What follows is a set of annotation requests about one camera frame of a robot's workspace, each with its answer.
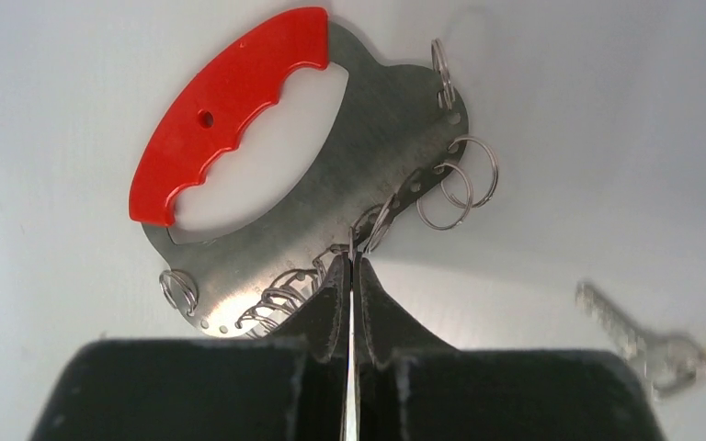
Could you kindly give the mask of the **red-handled metal key holder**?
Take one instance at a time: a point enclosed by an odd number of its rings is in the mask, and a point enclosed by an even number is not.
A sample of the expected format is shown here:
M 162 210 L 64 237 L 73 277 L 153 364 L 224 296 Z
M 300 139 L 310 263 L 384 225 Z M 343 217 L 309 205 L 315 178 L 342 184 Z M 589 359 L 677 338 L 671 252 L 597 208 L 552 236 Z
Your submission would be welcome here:
M 298 182 L 245 226 L 177 243 L 180 194 L 241 146 L 292 74 L 330 66 L 346 71 L 346 88 Z M 440 39 L 429 66 L 384 64 L 324 8 L 293 8 L 234 40 L 178 94 L 135 169 L 129 214 L 166 262 L 159 285 L 189 324 L 217 338 L 262 338 L 308 308 L 335 257 L 376 249 L 398 215 L 460 174 L 472 142 Z

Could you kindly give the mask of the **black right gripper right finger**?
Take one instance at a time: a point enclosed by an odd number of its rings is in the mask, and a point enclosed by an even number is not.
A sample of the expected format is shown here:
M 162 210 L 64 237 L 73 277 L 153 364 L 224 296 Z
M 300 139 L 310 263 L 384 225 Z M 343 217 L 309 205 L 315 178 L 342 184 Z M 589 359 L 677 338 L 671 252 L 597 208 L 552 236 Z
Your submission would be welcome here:
M 460 350 L 354 264 L 365 440 L 661 440 L 643 388 L 610 352 Z

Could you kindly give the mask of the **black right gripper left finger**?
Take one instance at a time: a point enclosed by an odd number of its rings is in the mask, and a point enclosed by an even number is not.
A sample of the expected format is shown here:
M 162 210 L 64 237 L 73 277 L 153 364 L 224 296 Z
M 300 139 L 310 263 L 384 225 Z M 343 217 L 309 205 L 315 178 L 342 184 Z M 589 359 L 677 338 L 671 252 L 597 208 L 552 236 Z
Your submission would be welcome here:
M 351 264 L 272 334 L 110 339 L 68 362 L 35 440 L 336 440 L 347 367 Z

